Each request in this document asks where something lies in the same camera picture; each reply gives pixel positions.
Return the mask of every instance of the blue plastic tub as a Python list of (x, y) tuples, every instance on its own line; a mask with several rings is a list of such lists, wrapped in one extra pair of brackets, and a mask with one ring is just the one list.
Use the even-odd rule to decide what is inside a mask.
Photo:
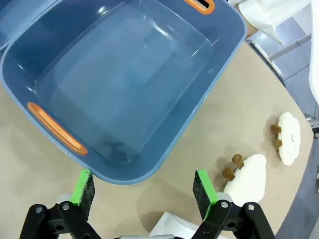
[(246, 35), (236, 10), (214, 2), (204, 15), (183, 0), (58, 1), (8, 46), (2, 84), (83, 167), (110, 183), (141, 182)]
[(0, 50), (57, 0), (0, 0)]

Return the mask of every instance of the orange handle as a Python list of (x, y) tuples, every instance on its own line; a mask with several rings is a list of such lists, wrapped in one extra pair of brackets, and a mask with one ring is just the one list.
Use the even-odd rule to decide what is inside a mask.
[(59, 140), (67, 145), (73, 151), (86, 155), (88, 150), (80, 144), (74, 137), (72, 137), (64, 128), (62, 128), (51, 116), (47, 114), (40, 106), (36, 103), (29, 102), (27, 104), (28, 109), (33, 115), (44, 124), (48, 130), (50, 130)]
[(213, 0), (205, 0), (205, 2), (209, 4), (209, 7), (204, 7), (197, 0), (184, 0), (184, 1), (204, 15), (211, 14), (215, 9), (215, 3), (213, 2)]

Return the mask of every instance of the screw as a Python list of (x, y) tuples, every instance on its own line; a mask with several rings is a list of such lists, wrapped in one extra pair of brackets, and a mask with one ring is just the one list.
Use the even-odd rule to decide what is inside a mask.
[(42, 212), (42, 207), (41, 206), (36, 207), (35, 211), (36, 213)]
[(252, 211), (252, 210), (254, 210), (254, 209), (255, 209), (255, 207), (254, 207), (254, 205), (249, 204), (249, 205), (248, 205), (248, 209)]
[(68, 210), (68, 209), (69, 209), (69, 205), (68, 205), (67, 203), (64, 204), (64, 205), (62, 206), (62, 209), (65, 210), (65, 211)]
[(227, 204), (226, 202), (222, 202), (222, 203), (221, 203), (221, 207), (222, 207), (222, 208), (227, 208), (227, 207), (228, 207), (228, 204)]

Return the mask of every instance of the table surface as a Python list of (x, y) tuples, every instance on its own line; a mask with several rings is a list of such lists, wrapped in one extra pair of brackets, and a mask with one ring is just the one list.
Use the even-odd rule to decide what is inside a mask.
[[(299, 120), (302, 138), (300, 155), (290, 167), (280, 161), (269, 131), (287, 111)], [(28, 208), (36, 203), (51, 207), (59, 195), (72, 192), (82, 168), (27, 119), (2, 87), (0, 112), (0, 231), (3, 238), (18, 238)], [(195, 169), (206, 169), (222, 191), (221, 172), (234, 154), (245, 159), (261, 153), (267, 159), (267, 182), (260, 204), (276, 233), (299, 187), (312, 141), (294, 100), (244, 43), (154, 176), (131, 186), (94, 178), (89, 223), (104, 239), (146, 236), (164, 211), (200, 224), (192, 192)]]

